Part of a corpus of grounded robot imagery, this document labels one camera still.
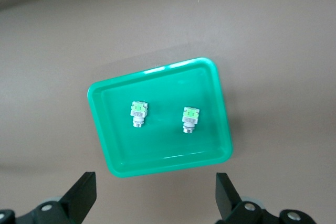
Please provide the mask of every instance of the electronic component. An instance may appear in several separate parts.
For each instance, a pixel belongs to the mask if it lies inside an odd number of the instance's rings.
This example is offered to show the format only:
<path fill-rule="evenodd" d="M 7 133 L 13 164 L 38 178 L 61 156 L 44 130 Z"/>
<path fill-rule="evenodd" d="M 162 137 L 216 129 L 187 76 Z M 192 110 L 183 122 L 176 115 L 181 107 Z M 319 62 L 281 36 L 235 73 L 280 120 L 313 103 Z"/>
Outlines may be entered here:
<path fill-rule="evenodd" d="M 147 116 L 148 103 L 132 102 L 131 116 L 133 116 L 133 126 L 140 128 Z"/>
<path fill-rule="evenodd" d="M 193 133 L 195 124 L 198 123 L 199 109 L 192 107 L 184 107 L 183 111 L 183 132 Z"/>

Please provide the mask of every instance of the white connector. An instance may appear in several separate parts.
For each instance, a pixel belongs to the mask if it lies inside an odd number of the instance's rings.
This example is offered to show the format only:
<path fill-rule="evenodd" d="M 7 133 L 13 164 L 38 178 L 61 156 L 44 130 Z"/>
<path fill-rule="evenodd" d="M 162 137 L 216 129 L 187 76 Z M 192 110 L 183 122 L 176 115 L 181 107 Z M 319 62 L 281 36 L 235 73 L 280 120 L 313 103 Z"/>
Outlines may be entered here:
<path fill-rule="evenodd" d="M 131 116 L 133 116 L 133 126 L 140 128 L 147 116 L 148 103 L 132 102 Z"/>
<path fill-rule="evenodd" d="M 184 107 L 183 111 L 183 132 L 193 133 L 195 125 L 198 123 L 199 109 L 192 107 Z"/>

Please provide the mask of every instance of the green tray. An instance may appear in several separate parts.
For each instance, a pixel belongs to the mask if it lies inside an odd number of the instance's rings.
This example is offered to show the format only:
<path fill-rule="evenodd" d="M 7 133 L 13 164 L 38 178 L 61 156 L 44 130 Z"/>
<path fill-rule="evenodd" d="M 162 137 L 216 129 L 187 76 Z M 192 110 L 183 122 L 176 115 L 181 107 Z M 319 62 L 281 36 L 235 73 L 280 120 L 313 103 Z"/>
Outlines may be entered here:
<path fill-rule="evenodd" d="M 130 177 L 222 163 L 233 147 L 215 64 L 196 58 L 94 83 L 88 100 L 111 173 Z M 148 103 L 133 127 L 133 101 Z M 200 109 L 192 134 L 183 109 Z"/>

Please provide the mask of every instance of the plastic tray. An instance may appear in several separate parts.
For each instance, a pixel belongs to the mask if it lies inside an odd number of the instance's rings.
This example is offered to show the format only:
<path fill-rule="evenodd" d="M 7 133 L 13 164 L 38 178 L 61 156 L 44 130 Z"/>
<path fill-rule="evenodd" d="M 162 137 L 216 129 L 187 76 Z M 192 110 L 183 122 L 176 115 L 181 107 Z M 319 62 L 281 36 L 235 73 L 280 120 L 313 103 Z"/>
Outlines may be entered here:
<path fill-rule="evenodd" d="M 196 58 L 94 83 L 88 100 L 111 173 L 168 172 L 229 159 L 233 147 L 215 64 Z M 133 127 L 132 101 L 148 103 Z M 183 132 L 185 106 L 200 109 L 192 134 Z"/>

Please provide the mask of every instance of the screw head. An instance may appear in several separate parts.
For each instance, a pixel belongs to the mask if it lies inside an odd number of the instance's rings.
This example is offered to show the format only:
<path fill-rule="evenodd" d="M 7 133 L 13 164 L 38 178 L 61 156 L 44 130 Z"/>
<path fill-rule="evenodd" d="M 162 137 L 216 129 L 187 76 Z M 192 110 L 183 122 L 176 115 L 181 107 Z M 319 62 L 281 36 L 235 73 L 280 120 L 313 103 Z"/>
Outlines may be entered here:
<path fill-rule="evenodd" d="M 50 210 L 51 208 L 52 208 L 52 205 L 51 205 L 51 204 L 47 204 L 47 205 L 45 205 L 45 206 L 42 206 L 41 210 L 42 210 L 42 211 L 48 211 L 48 210 Z"/>
<path fill-rule="evenodd" d="M 245 207 L 246 210 L 249 210 L 249 211 L 256 210 L 256 207 L 251 203 L 246 203 L 244 207 Z"/>
<path fill-rule="evenodd" d="M 296 212 L 289 212 L 287 216 L 292 220 L 301 220 L 301 217 Z"/>

